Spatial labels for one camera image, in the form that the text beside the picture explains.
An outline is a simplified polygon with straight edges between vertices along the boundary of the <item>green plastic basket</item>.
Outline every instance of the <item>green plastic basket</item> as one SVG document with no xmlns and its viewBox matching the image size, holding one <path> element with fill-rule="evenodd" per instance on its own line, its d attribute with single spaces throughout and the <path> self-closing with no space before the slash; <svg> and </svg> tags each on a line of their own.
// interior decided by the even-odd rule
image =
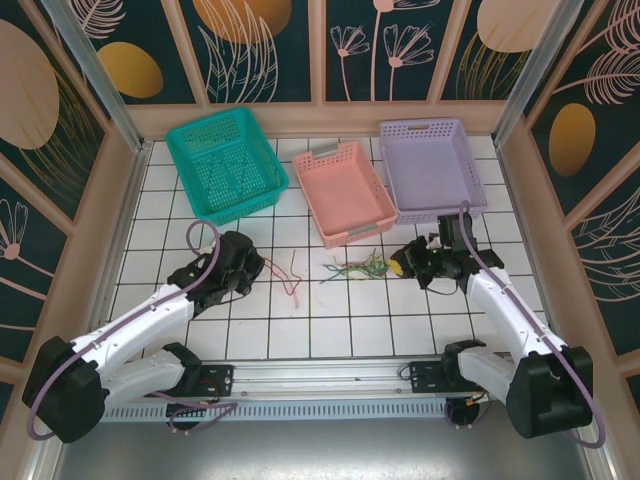
<svg viewBox="0 0 640 480">
<path fill-rule="evenodd" d="M 224 225 L 274 205 L 289 177 L 244 107 L 174 128 L 167 145 L 196 217 Z"/>
</svg>

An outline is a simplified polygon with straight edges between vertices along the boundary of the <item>pink plastic tray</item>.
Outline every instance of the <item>pink plastic tray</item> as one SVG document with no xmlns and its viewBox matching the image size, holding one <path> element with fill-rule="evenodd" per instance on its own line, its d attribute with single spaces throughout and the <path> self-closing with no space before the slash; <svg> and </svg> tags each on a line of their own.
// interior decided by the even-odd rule
<svg viewBox="0 0 640 480">
<path fill-rule="evenodd" d="M 334 248 L 391 229 L 398 211 L 360 143 L 293 157 L 325 248 Z"/>
</svg>

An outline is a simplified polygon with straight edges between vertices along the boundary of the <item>white grid floor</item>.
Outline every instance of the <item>white grid floor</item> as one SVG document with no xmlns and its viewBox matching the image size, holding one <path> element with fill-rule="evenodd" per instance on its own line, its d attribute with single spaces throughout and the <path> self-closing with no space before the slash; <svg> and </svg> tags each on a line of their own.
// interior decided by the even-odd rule
<svg viewBox="0 0 640 480">
<path fill-rule="evenodd" d="M 144 355 L 180 341 L 202 360 L 256 360 L 424 355 L 442 353 L 447 343 L 477 337 L 494 351 L 506 348 L 486 315 L 462 292 L 425 293 L 415 280 L 332 280 L 324 263 L 365 260 L 374 249 L 388 258 L 399 247 L 437 232 L 433 225 L 395 226 L 355 244 L 325 250 L 291 164 L 292 156 L 337 142 L 337 138 L 270 140 L 290 178 L 290 188 L 274 207 L 225 225 L 221 233 L 248 235 L 261 255 L 303 278 L 299 306 L 282 282 L 265 268 L 253 291 L 237 302 L 213 307 L 182 328 L 163 335 Z M 381 177 L 378 138 L 360 138 Z M 489 208 L 474 222 L 481 248 L 491 247 L 504 260 L 513 283 L 528 304 L 542 313 L 513 206 L 489 137 L 470 137 L 486 185 Z M 110 318 L 122 315 L 162 284 L 175 269 L 193 259 L 184 238 L 194 220 L 184 188 L 163 142 L 156 142 L 127 243 Z M 194 245 L 208 245 L 212 234 L 193 232 Z M 452 280 L 436 279 L 431 288 L 452 292 Z"/>
</svg>

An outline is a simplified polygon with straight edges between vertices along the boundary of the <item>plastic basket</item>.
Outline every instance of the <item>plastic basket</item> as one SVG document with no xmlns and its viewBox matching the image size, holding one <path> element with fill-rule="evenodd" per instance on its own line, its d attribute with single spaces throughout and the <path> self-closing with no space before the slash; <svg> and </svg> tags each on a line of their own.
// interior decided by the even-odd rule
<svg viewBox="0 0 640 480">
<path fill-rule="evenodd" d="M 258 122 L 239 107 L 167 134 L 193 213 L 224 225 L 274 205 L 289 178 Z"/>
<path fill-rule="evenodd" d="M 398 212 L 360 143 L 293 157 L 293 167 L 326 248 L 391 229 Z"/>
<path fill-rule="evenodd" d="M 380 149 L 396 223 L 434 223 L 438 215 L 457 213 L 464 200 L 474 217 L 486 210 L 484 184 L 459 119 L 383 122 Z"/>
</svg>

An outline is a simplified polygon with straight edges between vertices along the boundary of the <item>lavender plastic basket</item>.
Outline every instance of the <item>lavender plastic basket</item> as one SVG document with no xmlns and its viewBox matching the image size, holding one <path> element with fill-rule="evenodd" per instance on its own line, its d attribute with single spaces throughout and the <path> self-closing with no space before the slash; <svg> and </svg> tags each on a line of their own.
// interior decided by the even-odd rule
<svg viewBox="0 0 640 480">
<path fill-rule="evenodd" d="M 476 160 L 457 118 L 380 124 L 380 150 L 389 176 L 397 224 L 434 223 L 467 200 L 479 216 L 487 197 Z"/>
</svg>

